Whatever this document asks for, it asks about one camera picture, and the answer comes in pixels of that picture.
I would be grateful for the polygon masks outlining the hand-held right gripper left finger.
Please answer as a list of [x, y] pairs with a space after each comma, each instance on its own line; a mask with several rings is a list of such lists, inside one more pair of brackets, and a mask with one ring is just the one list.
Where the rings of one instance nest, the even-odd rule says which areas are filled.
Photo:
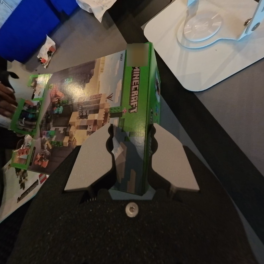
[[110, 189], [115, 183], [113, 124], [106, 124], [90, 135], [81, 145], [65, 192]]

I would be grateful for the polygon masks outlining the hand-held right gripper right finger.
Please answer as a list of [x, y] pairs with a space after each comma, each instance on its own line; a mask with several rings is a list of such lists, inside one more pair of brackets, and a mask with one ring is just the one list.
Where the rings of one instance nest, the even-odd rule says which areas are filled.
[[166, 192], [200, 190], [182, 143], [159, 124], [150, 129], [151, 155], [148, 183]]

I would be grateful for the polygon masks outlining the green toy brick box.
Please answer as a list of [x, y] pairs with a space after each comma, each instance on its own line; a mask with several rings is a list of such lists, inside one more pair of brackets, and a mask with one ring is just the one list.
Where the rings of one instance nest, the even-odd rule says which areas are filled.
[[85, 140], [112, 124], [114, 190], [147, 192], [149, 126], [160, 122], [160, 75], [153, 44], [145, 66], [120, 51], [53, 74], [31, 75], [32, 98], [20, 99], [1, 132], [15, 144], [3, 167], [1, 222], [36, 195], [46, 179]]

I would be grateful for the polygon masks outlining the person's left hand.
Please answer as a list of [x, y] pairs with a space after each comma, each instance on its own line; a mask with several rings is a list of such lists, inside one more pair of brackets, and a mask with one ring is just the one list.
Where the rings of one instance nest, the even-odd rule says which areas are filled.
[[12, 119], [18, 103], [13, 89], [0, 83], [0, 114]]

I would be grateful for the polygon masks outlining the white plastic parts bag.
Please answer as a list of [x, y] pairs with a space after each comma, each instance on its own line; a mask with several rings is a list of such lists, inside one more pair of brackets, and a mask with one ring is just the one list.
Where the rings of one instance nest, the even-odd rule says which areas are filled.
[[46, 69], [48, 64], [56, 51], [55, 42], [47, 35], [44, 45], [41, 47], [37, 58], [41, 65]]

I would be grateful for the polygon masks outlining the white paper bag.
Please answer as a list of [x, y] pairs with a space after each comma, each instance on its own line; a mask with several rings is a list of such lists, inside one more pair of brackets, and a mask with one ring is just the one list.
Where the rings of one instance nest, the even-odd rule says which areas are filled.
[[93, 13], [95, 18], [102, 22], [104, 13], [113, 6], [116, 0], [76, 0], [79, 7], [89, 13]]

